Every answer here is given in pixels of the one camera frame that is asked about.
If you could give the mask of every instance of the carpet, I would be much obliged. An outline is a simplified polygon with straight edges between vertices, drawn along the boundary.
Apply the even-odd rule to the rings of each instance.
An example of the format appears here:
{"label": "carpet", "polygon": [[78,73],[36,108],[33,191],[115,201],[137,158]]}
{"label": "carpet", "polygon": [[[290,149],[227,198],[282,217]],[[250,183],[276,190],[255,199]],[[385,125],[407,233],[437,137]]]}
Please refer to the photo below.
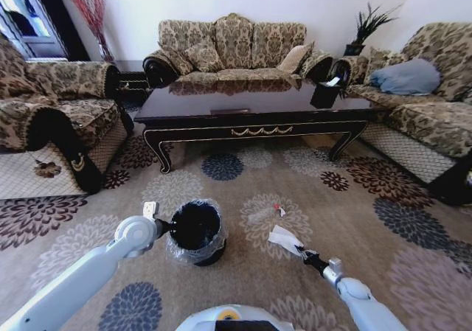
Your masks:
{"label": "carpet", "polygon": [[0,201],[0,323],[107,243],[144,201],[158,201],[159,217],[169,220],[182,203],[211,198],[229,232],[217,263],[177,262],[163,237],[122,261],[64,330],[174,330],[192,313],[229,303],[263,307],[307,331],[355,330],[328,283],[267,242],[275,224],[324,259],[339,257],[346,275],[410,330],[470,329],[472,210],[430,198],[362,143],[334,163],[330,136],[168,144],[174,170],[162,175],[141,131],[137,125],[96,195]]}

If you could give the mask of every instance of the red decorative branches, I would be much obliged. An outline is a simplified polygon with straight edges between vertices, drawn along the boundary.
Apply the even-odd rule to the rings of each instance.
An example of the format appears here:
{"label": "red decorative branches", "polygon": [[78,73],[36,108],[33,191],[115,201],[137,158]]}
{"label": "red decorative branches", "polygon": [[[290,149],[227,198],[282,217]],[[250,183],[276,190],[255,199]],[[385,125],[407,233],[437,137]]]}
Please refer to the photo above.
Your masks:
{"label": "red decorative branches", "polygon": [[99,41],[103,40],[103,13],[105,12],[105,0],[72,1],[86,20],[91,32],[99,39]]}

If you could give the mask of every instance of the plastic bag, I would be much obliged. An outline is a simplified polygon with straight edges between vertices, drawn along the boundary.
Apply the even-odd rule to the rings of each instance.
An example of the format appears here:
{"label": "plastic bag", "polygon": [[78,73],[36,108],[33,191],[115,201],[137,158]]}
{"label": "plastic bag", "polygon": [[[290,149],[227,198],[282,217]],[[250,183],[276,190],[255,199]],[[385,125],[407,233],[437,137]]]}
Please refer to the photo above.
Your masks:
{"label": "plastic bag", "polygon": [[[211,221],[208,222],[207,229],[200,229],[195,233],[195,230],[201,226],[201,224],[194,224],[192,221],[193,218],[198,217],[198,215],[195,215],[196,212],[200,215],[207,215],[206,217]],[[179,262],[196,264],[209,259],[216,251],[224,247],[228,238],[228,231],[224,226],[220,207],[210,199],[194,200],[183,204],[173,215],[172,221],[176,223],[176,230],[171,231],[167,236],[166,251],[168,256]],[[194,239],[190,238],[188,241],[183,241],[185,237],[192,235],[192,233],[194,233]],[[203,247],[197,249],[184,248],[186,245],[200,243]]]}

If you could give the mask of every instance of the potted plant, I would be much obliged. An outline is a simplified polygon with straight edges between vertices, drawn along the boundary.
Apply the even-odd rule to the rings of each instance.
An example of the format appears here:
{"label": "potted plant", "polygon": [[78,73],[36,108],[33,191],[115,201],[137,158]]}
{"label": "potted plant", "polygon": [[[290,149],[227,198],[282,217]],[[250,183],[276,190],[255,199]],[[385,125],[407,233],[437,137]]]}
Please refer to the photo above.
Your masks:
{"label": "potted plant", "polygon": [[359,12],[357,20],[357,37],[352,43],[346,45],[344,56],[358,56],[361,54],[364,41],[383,24],[389,23],[396,18],[390,18],[390,15],[399,8],[399,6],[386,11],[385,13],[376,14],[380,9],[380,5],[374,10],[370,3],[367,3],[368,13]]}

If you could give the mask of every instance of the vase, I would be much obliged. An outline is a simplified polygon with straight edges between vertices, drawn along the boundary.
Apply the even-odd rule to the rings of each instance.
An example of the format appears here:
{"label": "vase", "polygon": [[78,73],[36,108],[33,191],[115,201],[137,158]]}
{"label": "vase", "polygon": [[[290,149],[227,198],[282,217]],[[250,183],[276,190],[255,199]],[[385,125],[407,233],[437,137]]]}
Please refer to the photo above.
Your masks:
{"label": "vase", "polygon": [[105,36],[103,36],[102,34],[98,35],[97,42],[98,42],[98,49],[100,50],[100,55],[102,56],[102,59],[106,62],[113,61],[114,58],[110,50],[108,49]]}
{"label": "vase", "polygon": [[349,43],[346,45],[344,56],[359,56],[366,45],[355,45]]}

